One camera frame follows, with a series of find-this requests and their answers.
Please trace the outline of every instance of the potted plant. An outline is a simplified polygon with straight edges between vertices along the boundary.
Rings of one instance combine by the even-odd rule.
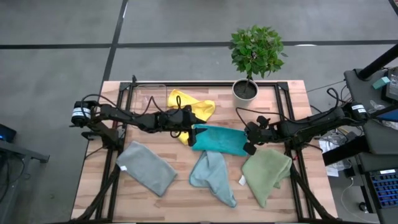
[[[238,29],[237,33],[231,34],[232,63],[237,66],[237,71],[246,72],[246,78],[237,80],[232,86],[234,104],[245,107],[258,94],[258,86],[252,79],[252,75],[261,74],[264,78],[271,72],[280,70],[284,62],[278,58],[279,55],[287,57],[282,53],[284,45],[278,33],[271,27],[258,27],[254,25],[248,29]]]

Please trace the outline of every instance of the wooden table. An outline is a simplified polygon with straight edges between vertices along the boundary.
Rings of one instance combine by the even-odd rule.
[[[104,82],[101,94],[116,102],[120,82]],[[304,82],[301,80],[288,81],[290,97],[294,107],[296,119],[311,115],[311,109],[305,91]],[[233,107],[231,87],[181,87],[182,92],[198,100],[213,100],[216,110],[207,124],[218,125],[235,129],[243,129],[244,125],[239,120]],[[165,105],[164,88],[138,88],[134,91],[131,110],[142,112],[149,97],[153,95],[159,106]],[[275,100],[275,91],[269,87],[260,87],[257,98],[249,106],[250,109],[259,111],[278,112]],[[246,121],[255,121],[258,114],[242,111]],[[269,115],[271,122],[279,120],[277,115]],[[267,207],[261,208],[246,184],[238,184],[242,172],[241,167],[246,157],[224,154],[228,165],[229,184],[237,201],[236,208],[229,208],[208,189],[192,187],[188,183],[188,176],[197,162],[201,152],[194,152],[184,146],[178,139],[170,137],[169,133],[147,134],[136,127],[127,129],[126,145],[135,140],[145,144],[149,149],[165,159],[177,172],[178,176],[168,188],[163,197],[158,197],[151,191],[135,181],[127,173],[121,172],[118,196],[114,211],[114,222],[294,222],[297,221],[295,205],[292,196],[290,179],[281,182],[281,189],[274,189],[267,199]],[[92,141],[87,153],[101,146],[100,141]],[[258,149],[277,149],[284,152],[283,144],[265,144]],[[98,193],[103,175],[106,150],[93,154],[84,163],[80,184],[73,207],[72,218],[81,215],[86,207]],[[320,203],[333,216],[337,216],[335,203],[326,175],[322,154],[318,149],[308,147],[303,150],[308,181],[312,192]],[[303,211],[306,214],[305,197],[300,191]]]

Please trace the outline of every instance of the gray cloth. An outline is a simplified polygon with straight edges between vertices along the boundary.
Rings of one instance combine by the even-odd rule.
[[[225,160],[220,152],[203,151],[189,176],[189,183],[194,187],[208,187],[220,201],[232,208],[236,206]]]
[[[126,169],[134,179],[160,197],[177,176],[170,164],[136,141],[130,143],[116,163],[121,170]]]

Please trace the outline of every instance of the blue keyboard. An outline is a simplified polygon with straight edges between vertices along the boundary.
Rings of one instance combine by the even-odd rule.
[[[381,208],[398,207],[398,169],[370,172]]]

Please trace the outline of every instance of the microfiber cloth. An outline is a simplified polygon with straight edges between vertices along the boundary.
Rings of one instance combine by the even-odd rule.
[[[272,187],[280,188],[279,182],[290,175],[292,159],[273,149],[257,150],[242,167],[251,191],[264,208]]]
[[[163,196],[177,176],[170,164],[136,141],[130,143],[116,163],[121,170],[125,170],[159,197]]]
[[[236,201],[228,183],[224,157],[219,152],[204,151],[189,175],[194,187],[208,187],[218,200],[234,208]]]
[[[244,131],[205,124],[196,124],[194,127],[207,129],[197,134],[197,142],[192,146],[194,151],[207,150],[247,156],[243,150],[244,144],[248,141]]]
[[[173,90],[169,95],[169,100],[167,101],[167,106],[171,108],[178,108],[177,96],[181,97],[181,107],[185,105],[192,106],[192,112],[195,116],[203,121],[207,121],[209,117],[214,113],[216,109],[216,104],[211,100],[198,101],[194,97],[187,95],[179,90]],[[188,133],[181,133],[178,139],[188,145]]]

